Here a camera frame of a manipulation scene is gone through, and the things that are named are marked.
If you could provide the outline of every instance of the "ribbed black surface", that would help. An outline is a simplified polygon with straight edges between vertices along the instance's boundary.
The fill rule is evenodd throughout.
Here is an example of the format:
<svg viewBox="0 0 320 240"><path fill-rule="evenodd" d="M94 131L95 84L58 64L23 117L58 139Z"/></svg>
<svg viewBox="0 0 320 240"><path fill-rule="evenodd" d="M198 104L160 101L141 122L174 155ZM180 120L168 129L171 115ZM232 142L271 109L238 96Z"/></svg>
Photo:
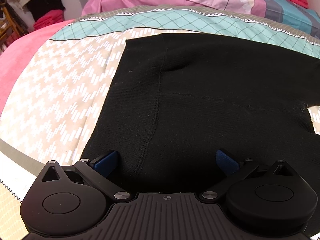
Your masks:
<svg viewBox="0 0 320 240"><path fill-rule="evenodd" d="M36 234L25 240L45 240ZM97 227L65 240L264 240L235 227L216 204L200 203L193 193L141 193L113 206ZM307 240L303 234L282 240Z"/></svg>

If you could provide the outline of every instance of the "metal screw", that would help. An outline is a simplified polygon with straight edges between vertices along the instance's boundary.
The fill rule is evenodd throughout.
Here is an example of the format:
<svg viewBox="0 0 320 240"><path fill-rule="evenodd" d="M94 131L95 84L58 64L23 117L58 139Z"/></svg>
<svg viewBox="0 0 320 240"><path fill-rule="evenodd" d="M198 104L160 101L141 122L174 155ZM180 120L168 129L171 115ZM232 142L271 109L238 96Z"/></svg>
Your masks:
<svg viewBox="0 0 320 240"><path fill-rule="evenodd" d="M202 193L202 196L206 199L214 199L218 196L218 194L215 193L214 191L206 191Z"/></svg>
<svg viewBox="0 0 320 240"><path fill-rule="evenodd" d="M120 191L115 194L116 199L127 199L130 197L128 192Z"/></svg>

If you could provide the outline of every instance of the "patterned bedspread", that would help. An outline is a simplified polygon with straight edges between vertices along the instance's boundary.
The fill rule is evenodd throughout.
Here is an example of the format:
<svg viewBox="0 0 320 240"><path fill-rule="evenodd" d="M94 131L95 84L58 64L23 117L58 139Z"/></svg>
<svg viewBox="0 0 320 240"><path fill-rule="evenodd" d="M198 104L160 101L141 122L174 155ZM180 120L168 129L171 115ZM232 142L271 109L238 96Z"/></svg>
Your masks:
<svg viewBox="0 0 320 240"><path fill-rule="evenodd" d="M265 18L320 38L320 17L316 11L305 9L288 0L264 0L264 2Z"/></svg>
<svg viewBox="0 0 320 240"><path fill-rule="evenodd" d="M79 160L95 128L125 41L161 33L227 35L320 58L320 40L302 31L261 17L204 7L138 6L84 16L57 29L23 67L1 114L3 240L26 235L19 215L20 201L44 164L57 160L60 165L72 165ZM5 57L4 53L0 60L5 62ZM320 107L310 107L309 111L315 132L320 134Z"/></svg>

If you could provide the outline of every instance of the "teal diamond pattern fabric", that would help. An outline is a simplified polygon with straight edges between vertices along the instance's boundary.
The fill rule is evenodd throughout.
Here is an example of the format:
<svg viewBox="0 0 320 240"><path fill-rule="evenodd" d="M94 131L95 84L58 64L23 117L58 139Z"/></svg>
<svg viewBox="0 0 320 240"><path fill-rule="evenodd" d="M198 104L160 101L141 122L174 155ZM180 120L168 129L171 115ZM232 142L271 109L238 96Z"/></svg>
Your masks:
<svg viewBox="0 0 320 240"><path fill-rule="evenodd" d="M320 58L320 44L311 43L303 36L272 28L263 22L243 20L221 13L203 14L191 9L158 9L136 14L121 13L99 20L84 19L65 26L51 39L79 40L138 27L227 35L273 44Z"/></svg>

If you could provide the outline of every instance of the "blue gripper pad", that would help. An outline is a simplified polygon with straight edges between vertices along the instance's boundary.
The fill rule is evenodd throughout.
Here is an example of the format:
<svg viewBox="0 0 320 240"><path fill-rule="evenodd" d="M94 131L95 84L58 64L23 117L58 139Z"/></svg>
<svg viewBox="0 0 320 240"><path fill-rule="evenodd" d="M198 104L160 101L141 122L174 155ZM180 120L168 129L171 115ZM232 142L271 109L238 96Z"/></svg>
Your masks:
<svg viewBox="0 0 320 240"><path fill-rule="evenodd" d="M218 150L216 153L216 164L226 176L229 176L240 169L239 163L225 154L222 150Z"/></svg>
<svg viewBox="0 0 320 240"><path fill-rule="evenodd" d="M111 151L94 159L90 164L97 173L106 178L117 167L118 152Z"/></svg>

